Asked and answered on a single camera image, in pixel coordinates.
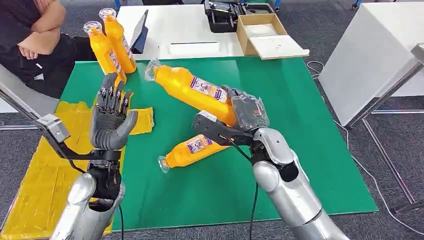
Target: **man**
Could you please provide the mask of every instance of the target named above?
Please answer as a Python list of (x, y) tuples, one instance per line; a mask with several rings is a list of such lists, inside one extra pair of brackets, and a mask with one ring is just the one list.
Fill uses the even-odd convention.
[(95, 61), (88, 38), (61, 34), (58, 0), (0, 0), (0, 64), (28, 87), (60, 98), (75, 61)]

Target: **orange bottle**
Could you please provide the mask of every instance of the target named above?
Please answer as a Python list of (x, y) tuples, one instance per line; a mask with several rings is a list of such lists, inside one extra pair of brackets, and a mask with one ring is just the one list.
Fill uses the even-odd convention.
[(117, 12), (112, 8), (103, 8), (98, 15), (103, 19), (104, 31), (112, 43), (113, 51), (122, 66), (123, 72), (126, 74), (134, 73), (137, 68), (136, 61), (124, 37), (124, 28), (117, 21)]
[(146, 67), (145, 79), (155, 81), (169, 95), (198, 110), (211, 113), (229, 126), (236, 124), (236, 115), (227, 92), (193, 76), (186, 68), (162, 65), (154, 58)]
[(115, 80), (115, 86), (117, 86), (120, 81), (126, 83), (127, 76), (125, 76), (118, 62), (111, 42), (102, 32), (102, 24), (98, 21), (89, 21), (84, 24), (84, 32), (86, 32), (90, 38), (91, 49), (104, 75), (118, 73), (118, 77)]
[(185, 167), (228, 147), (221, 146), (203, 135), (197, 135), (176, 145), (166, 156), (159, 156), (157, 161), (162, 172), (167, 173), (170, 168)]

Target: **black shirt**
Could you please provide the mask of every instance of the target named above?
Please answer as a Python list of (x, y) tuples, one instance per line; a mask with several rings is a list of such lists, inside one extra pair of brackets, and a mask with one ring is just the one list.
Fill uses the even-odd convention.
[(21, 55), (17, 44), (32, 34), (31, 26), (40, 17), (34, 0), (0, 0), (0, 64), (26, 84), (74, 60), (74, 41), (65, 34), (50, 55), (39, 54), (34, 60)]

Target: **gray carpet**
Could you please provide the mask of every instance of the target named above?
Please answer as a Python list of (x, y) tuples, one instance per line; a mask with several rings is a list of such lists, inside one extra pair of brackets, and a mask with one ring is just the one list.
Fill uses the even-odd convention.
[[(103, 7), (113, 7), (112, 0), (61, 0), (68, 15), (63, 31), (71, 36), (84, 36), (83, 24), (98, 19), (97, 12)], [(139, 0), (128, 0), (129, 5)], [(285, 0), (278, 16), (288, 33), (304, 48), (311, 50), (305, 61), (325, 63), (355, 12), (351, 0)], [(382, 109), (422, 109), (424, 98), (392, 97)], [(13, 114), (0, 115), (0, 122), (9, 123), (18, 118)], [(424, 200), (424, 115), (371, 115), (367, 118), (387, 154), (395, 162), (400, 174), (415, 199)], [(25, 174), (29, 159), (40, 136), (35, 131), (0, 132), (0, 219), (4, 218), (10, 203)], [(376, 177), (380, 189), (390, 207), (407, 203), (396, 180), (383, 161), (377, 147), (364, 125), (360, 123), (349, 134), (351, 153)], [(371, 178), (361, 170), (362, 176), (380, 211), (367, 214), (333, 216), (336, 224), (353, 240), (416, 240), (424, 239), (391, 219)], [(424, 209), (396, 215), (400, 220), (424, 232), (422, 219)], [(242, 240), (248, 239), (248, 224), (228, 224), (207, 227), (189, 227), (164, 230), (129, 231), (125, 239), (149, 240)], [(120, 239), (119, 233), (105, 236), (107, 240)], [(256, 222), (253, 239), (293, 239), (282, 221)]]

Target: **cardboard box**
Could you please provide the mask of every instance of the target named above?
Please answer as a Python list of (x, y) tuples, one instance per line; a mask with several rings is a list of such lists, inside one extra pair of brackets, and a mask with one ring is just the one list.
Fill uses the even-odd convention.
[(275, 13), (238, 16), (236, 34), (245, 56), (267, 60), (309, 55), (287, 34)]

